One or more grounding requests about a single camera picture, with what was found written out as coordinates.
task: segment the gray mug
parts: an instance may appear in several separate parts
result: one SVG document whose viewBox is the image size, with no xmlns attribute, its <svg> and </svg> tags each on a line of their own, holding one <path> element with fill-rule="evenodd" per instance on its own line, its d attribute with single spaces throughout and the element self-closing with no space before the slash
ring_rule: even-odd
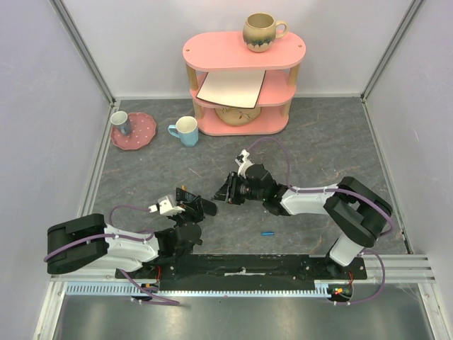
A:
<svg viewBox="0 0 453 340">
<path fill-rule="evenodd" d="M 130 119 L 124 111 L 117 111 L 110 117 L 110 122 L 115 126 L 123 136 L 127 136 L 132 132 Z"/>
</svg>

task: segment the wooden leg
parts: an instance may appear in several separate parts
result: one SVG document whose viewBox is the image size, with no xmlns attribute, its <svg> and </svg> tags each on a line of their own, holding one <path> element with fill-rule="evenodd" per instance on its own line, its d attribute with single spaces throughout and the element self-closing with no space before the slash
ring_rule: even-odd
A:
<svg viewBox="0 0 453 340">
<path fill-rule="evenodd" d="M 289 116 L 289 108 L 291 107 L 291 101 L 288 101 L 285 105 L 282 107 L 282 116 L 287 117 Z"/>
<path fill-rule="evenodd" d="M 201 106 L 199 106 L 196 102 L 193 101 L 193 110 L 195 111 L 195 118 L 202 119 L 203 118 L 203 110 Z"/>
<path fill-rule="evenodd" d="M 288 85 L 296 86 L 297 75 L 299 74 L 300 63 L 289 70 Z"/>
<path fill-rule="evenodd" d="M 190 89 L 193 91 L 197 91 L 198 90 L 197 72 L 189 65 L 186 64 L 185 66 L 187 67 L 187 75 L 189 77 Z"/>
</svg>

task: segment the cup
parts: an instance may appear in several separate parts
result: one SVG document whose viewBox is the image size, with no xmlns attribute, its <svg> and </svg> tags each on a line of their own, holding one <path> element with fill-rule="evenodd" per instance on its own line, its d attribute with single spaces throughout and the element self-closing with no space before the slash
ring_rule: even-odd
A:
<svg viewBox="0 0 453 340">
<path fill-rule="evenodd" d="M 124 111 L 117 111 L 110 117 L 110 122 L 117 128 L 123 136 L 127 136 L 132 132 L 130 119 Z"/>
<path fill-rule="evenodd" d="M 277 26 L 284 25 L 285 29 L 277 33 Z M 272 46 L 276 38 L 284 37 L 288 33 L 288 24 L 285 21 L 275 21 L 266 13 L 255 13 L 249 16 L 243 27 L 243 41 L 250 51 L 264 52 Z"/>
<path fill-rule="evenodd" d="M 186 147 L 194 147 L 198 142 L 198 122 L 194 117 L 187 115 L 179 118 L 176 125 L 169 125 L 168 131 L 179 138 Z"/>
</svg>

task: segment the mug handle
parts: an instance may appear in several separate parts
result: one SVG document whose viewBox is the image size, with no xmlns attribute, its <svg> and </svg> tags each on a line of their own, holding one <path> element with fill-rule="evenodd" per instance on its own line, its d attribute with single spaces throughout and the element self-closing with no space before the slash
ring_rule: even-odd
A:
<svg viewBox="0 0 453 340">
<path fill-rule="evenodd" d="M 280 25 L 283 25 L 285 27 L 285 29 L 281 33 L 277 32 L 277 35 L 275 36 L 276 38 L 282 38 L 286 35 L 286 33 L 288 33 L 288 24 L 286 23 L 286 21 L 279 20 L 275 23 L 275 27 L 280 26 Z"/>
<path fill-rule="evenodd" d="M 179 138 L 178 133 L 173 132 L 172 129 L 176 130 L 176 125 L 169 125 L 168 131 L 170 132 L 170 135 L 175 136 L 176 138 Z"/>
</svg>

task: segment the shelf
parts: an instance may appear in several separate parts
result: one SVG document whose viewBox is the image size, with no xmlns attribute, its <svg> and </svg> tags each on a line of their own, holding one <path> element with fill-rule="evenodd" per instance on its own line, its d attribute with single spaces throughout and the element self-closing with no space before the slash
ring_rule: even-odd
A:
<svg viewBox="0 0 453 340">
<path fill-rule="evenodd" d="M 193 100 L 205 108 L 221 108 L 222 105 L 210 103 L 197 98 L 201 84 L 205 80 L 206 73 L 200 74 L 198 79 L 199 89 L 190 90 Z M 261 88 L 257 106 L 278 106 L 287 103 L 296 93 L 296 86 L 288 85 L 289 74 L 280 70 L 270 70 L 266 72 L 263 87 Z"/>
<path fill-rule="evenodd" d="M 242 32 L 210 32 L 189 39 L 183 48 L 187 65 L 198 71 L 289 69 L 305 55 L 304 41 L 288 32 L 262 53 L 250 51 Z"/>
<path fill-rule="evenodd" d="M 268 106 L 262 108 L 261 114 L 249 124 L 231 126 L 225 124 L 213 108 L 202 108 L 204 117 L 197 120 L 198 128 L 210 136 L 271 135 L 288 124 L 289 117 L 282 117 L 281 110 L 282 106 Z"/>
</svg>

